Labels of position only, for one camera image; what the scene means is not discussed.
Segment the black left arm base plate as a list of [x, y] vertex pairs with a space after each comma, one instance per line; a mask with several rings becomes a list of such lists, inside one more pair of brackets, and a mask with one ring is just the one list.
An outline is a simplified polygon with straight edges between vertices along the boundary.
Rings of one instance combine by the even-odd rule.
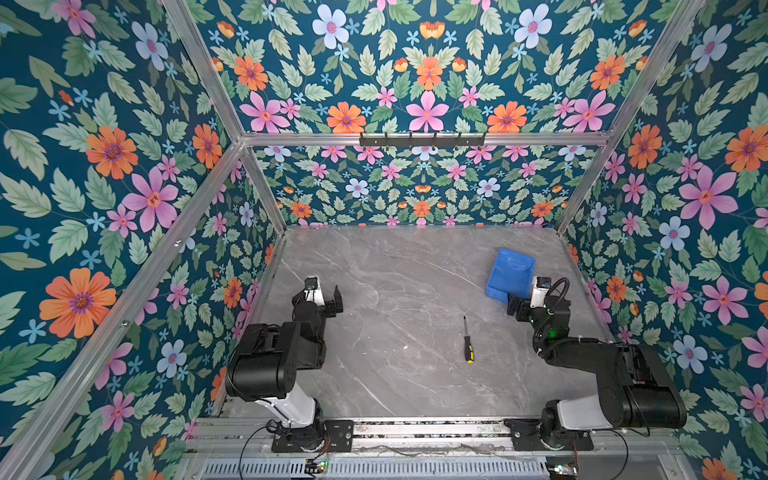
[[322, 420], [302, 428], [281, 427], [274, 434], [273, 453], [347, 453], [352, 450], [352, 420]]

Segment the black yellow handled screwdriver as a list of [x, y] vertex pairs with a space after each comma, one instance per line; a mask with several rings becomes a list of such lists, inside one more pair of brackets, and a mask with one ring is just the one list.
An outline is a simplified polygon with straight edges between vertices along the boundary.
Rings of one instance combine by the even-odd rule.
[[464, 327], [464, 335], [463, 335], [464, 358], [467, 364], [472, 365], [475, 362], [475, 353], [474, 353], [474, 348], [471, 341], [471, 336], [468, 331], [468, 323], [467, 323], [466, 317], [463, 317], [463, 327]]

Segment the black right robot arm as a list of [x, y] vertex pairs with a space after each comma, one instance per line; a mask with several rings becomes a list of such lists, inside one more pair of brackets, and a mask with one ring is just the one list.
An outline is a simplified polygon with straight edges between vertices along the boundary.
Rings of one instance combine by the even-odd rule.
[[686, 424], [679, 390], [653, 348], [571, 336], [570, 302], [563, 294], [548, 292], [538, 306], [531, 298], [509, 295], [507, 313], [532, 326], [532, 348], [541, 360], [589, 373], [596, 381], [593, 395], [548, 401], [537, 421], [507, 420], [515, 448], [587, 450], [593, 431], [650, 434]]

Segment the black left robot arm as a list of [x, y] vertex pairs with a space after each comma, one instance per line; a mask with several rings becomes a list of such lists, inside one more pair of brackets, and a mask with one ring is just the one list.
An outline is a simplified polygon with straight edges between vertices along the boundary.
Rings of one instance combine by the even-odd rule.
[[297, 374], [323, 367], [327, 320], [344, 311], [343, 297], [338, 288], [325, 297], [319, 279], [310, 277], [291, 305], [289, 321], [245, 328], [227, 367], [225, 390], [265, 407], [286, 433], [323, 438], [322, 408], [299, 386]]

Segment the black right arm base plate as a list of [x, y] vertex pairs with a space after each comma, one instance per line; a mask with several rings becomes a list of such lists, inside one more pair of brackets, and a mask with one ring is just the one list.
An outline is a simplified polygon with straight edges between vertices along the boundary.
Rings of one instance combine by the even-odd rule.
[[515, 451], [593, 451], [588, 431], [557, 429], [535, 419], [505, 419]]

